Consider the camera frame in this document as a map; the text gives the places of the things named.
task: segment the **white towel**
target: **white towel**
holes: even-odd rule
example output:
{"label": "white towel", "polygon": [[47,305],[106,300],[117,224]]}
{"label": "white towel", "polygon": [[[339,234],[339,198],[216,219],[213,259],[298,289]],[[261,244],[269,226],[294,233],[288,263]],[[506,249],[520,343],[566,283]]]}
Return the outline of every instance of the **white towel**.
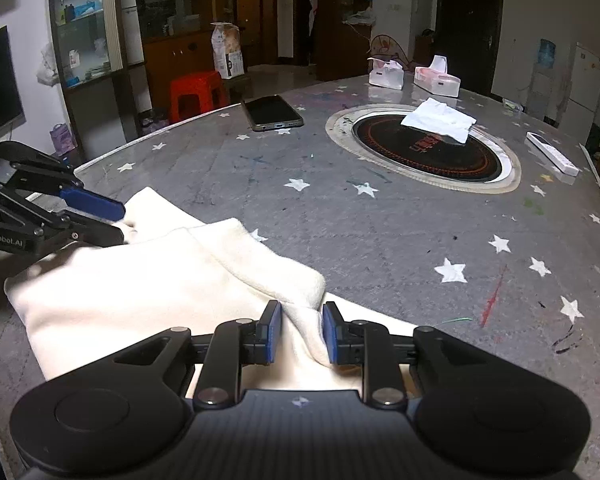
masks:
{"label": "white towel", "polygon": [[203,334],[227,320],[258,319],[272,298],[283,305],[276,362],[246,367],[245,388],[360,389],[359,370],[329,364],[325,301],[336,301],[345,319],[413,333],[410,323],[325,294],[318,272],[276,255],[236,219],[204,224],[145,188],[126,204],[119,227],[129,244],[72,244],[5,282],[47,379],[171,326]]}
{"label": "white towel", "polygon": [[412,126],[419,130],[450,136],[464,144],[469,136],[469,129],[476,119],[470,117],[431,97],[418,108],[407,114],[402,126]]}

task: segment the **red paint stain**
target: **red paint stain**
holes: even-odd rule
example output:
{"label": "red paint stain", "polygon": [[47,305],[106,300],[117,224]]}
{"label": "red paint stain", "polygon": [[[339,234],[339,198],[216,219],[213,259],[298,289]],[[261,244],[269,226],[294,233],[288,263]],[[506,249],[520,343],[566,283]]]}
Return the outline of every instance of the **red paint stain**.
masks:
{"label": "red paint stain", "polygon": [[498,299],[498,293],[500,291],[500,287],[502,286],[502,279],[504,278],[504,273],[506,271],[507,266],[504,266],[502,272],[500,273],[500,279],[498,280],[498,285],[496,285],[496,290],[494,291],[493,296],[489,298],[489,301],[487,301],[487,306],[484,308],[484,311],[482,313],[482,321],[480,322],[480,328],[484,328],[484,326],[487,324],[487,320],[489,319],[491,311],[493,310],[493,305]]}

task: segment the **black smartphone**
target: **black smartphone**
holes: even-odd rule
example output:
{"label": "black smartphone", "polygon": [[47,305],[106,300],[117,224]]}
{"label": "black smartphone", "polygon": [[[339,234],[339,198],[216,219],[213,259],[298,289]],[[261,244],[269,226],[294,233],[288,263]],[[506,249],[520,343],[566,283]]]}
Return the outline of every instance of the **black smartphone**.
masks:
{"label": "black smartphone", "polygon": [[279,95],[269,95],[242,102],[254,132],[277,130],[278,128],[297,128],[303,126],[302,117],[289,103]]}

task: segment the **white remote control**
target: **white remote control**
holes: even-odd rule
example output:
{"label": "white remote control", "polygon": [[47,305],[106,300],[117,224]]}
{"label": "white remote control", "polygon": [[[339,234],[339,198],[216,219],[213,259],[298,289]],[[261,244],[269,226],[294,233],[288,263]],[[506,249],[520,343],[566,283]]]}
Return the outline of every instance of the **white remote control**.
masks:
{"label": "white remote control", "polygon": [[578,172],[580,171],[579,168],[576,168],[567,157],[556,150],[548,140],[532,132],[527,132],[526,138],[529,139],[538,150],[543,152],[561,172],[571,176],[578,176]]}

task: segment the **red stool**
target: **red stool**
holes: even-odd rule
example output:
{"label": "red stool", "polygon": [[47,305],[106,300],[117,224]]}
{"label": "red stool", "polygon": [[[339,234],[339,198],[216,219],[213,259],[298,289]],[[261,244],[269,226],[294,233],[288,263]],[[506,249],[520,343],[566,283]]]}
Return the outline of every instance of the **red stool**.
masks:
{"label": "red stool", "polygon": [[194,72],[171,81],[171,124],[229,105],[215,70]]}

